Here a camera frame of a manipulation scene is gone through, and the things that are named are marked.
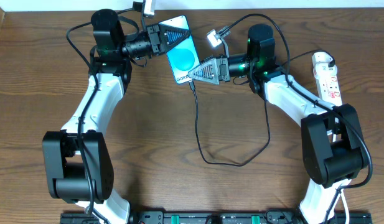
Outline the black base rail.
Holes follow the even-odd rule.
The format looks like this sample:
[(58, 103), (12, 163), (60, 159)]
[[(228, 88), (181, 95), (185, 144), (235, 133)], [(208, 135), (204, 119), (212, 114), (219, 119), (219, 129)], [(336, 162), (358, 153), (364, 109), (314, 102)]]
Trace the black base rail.
[[(345, 213), (337, 212), (328, 223), (345, 223)], [(60, 224), (87, 223), (121, 223), (104, 218), (89, 217), (83, 213), (62, 213)], [(269, 210), (264, 213), (166, 213), (160, 211), (132, 213), (128, 223), (131, 224), (264, 224), (264, 223), (308, 223), (302, 215), (292, 211)], [(350, 213), (349, 223), (372, 224), (369, 213)]]

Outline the blue Samsung Galaxy smartphone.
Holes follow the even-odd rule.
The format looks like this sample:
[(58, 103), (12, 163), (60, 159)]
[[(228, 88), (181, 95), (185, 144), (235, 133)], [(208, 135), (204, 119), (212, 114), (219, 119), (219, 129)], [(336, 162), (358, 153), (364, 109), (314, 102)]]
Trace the blue Samsung Galaxy smartphone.
[[(189, 23), (184, 15), (162, 21), (159, 24), (190, 30)], [(166, 56), (172, 70), (174, 80), (178, 85), (192, 80), (187, 76), (187, 74), (193, 68), (200, 65), (200, 60), (191, 35), (188, 39), (168, 51)]]

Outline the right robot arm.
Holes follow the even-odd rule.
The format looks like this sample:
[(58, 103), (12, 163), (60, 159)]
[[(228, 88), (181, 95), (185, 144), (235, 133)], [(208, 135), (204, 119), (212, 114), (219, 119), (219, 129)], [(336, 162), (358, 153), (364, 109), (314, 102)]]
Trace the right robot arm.
[(318, 94), (295, 81), (289, 64), (279, 65), (274, 54), (276, 24), (249, 28), (245, 54), (207, 58), (193, 68), (193, 80), (219, 84), (233, 77), (246, 77), (254, 94), (265, 104), (283, 110), (301, 129), (302, 159), (310, 181), (299, 210), (306, 223), (329, 223), (344, 191), (362, 169), (373, 162), (357, 112), (344, 104), (337, 88), (337, 67), (331, 54), (316, 50), (312, 55)]

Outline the white USB charger plug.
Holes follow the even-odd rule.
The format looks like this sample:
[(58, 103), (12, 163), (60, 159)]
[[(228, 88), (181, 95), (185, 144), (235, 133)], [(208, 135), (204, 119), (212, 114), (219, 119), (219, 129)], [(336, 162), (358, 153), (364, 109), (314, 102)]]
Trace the white USB charger plug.
[(318, 80), (328, 77), (335, 77), (338, 69), (336, 65), (332, 67), (328, 63), (317, 63), (313, 66), (314, 77)]

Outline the white power strip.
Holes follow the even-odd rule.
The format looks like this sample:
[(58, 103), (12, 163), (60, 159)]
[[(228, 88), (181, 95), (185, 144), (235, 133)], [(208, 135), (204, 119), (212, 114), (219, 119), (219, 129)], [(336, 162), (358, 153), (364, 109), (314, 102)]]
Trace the white power strip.
[[(335, 65), (335, 60), (326, 52), (315, 52), (312, 55), (312, 65), (314, 66), (317, 63), (328, 63), (329, 66), (332, 67)], [(316, 85), (319, 98), (336, 106), (342, 105), (337, 76), (323, 78), (320, 80), (316, 79)]]

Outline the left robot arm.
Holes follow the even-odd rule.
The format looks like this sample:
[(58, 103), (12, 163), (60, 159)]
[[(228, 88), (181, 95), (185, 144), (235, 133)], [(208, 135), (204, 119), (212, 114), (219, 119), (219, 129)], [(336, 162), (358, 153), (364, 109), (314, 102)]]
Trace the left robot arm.
[(49, 194), (78, 205), (84, 214), (63, 214), (62, 223), (129, 223), (131, 206), (113, 188), (114, 168), (105, 133), (124, 97), (133, 65), (153, 55), (197, 61), (185, 16), (157, 24), (136, 23), (122, 12), (96, 11), (90, 21), (96, 44), (88, 57), (88, 88), (73, 116), (42, 140)]

